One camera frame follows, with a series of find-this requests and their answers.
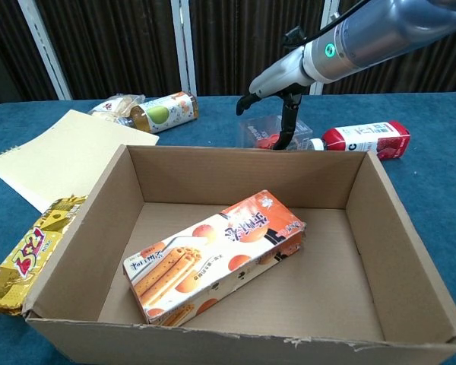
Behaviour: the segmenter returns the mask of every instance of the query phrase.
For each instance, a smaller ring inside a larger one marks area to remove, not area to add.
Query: curtain
[[[340,0],[340,13],[356,3]],[[456,91],[456,33],[323,88],[323,94],[443,91]]]
[[[17,0],[0,0],[0,103],[57,99]]]
[[[319,30],[324,0],[191,0],[198,95],[246,94],[252,80],[288,53],[296,25]]]
[[[167,0],[36,0],[73,98],[180,90]]]

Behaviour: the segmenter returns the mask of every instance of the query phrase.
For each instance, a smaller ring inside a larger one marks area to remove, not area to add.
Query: robotic arm
[[[283,100],[282,126],[274,149],[292,140],[302,95],[316,81],[340,80],[427,46],[456,31],[456,0],[362,0],[307,39],[297,30],[295,48],[263,71],[236,104],[242,115],[265,97]]]

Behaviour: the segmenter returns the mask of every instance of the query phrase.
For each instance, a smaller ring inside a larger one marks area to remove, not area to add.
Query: blue tablecloth
[[[242,117],[238,97],[200,97],[200,117],[160,134],[159,144],[234,147],[242,119],[279,114],[269,98]],[[68,110],[87,112],[99,100],[0,105],[0,153],[36,137]],[[385,169],[456,302],[456,93],[304,97],[299,117],[315,136],[338,125],[401,121],[412,140]],[[0,180],[0,262],[39,213]],[[0,363],[69,363],[21,317],[0,316]],[[456,364],[456,355],[447,364]]]

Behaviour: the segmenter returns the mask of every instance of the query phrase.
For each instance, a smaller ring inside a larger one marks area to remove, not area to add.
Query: snack box
[[[296,252],[306,223],[261,192],[128,257],[147,323],[178,326]]]

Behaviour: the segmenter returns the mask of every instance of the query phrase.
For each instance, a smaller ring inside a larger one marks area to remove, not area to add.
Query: notebook
[[[43,213],[56,199],[88,195],[119,145],[158,139],[69,110],[32,141],[0,154],[0,178]]]

